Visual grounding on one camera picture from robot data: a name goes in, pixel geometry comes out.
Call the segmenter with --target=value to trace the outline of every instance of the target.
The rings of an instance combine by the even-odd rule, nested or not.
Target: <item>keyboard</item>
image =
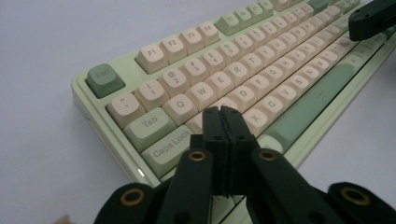
[[[396,48],[394,27],[349,39],[362,5],[252,0],[81,72],[74,100],[134,182],[169,179],[210,106],[238,109],[262,147],[297,167]],[[245,199],[214,197],[220,222],[250,223]]]

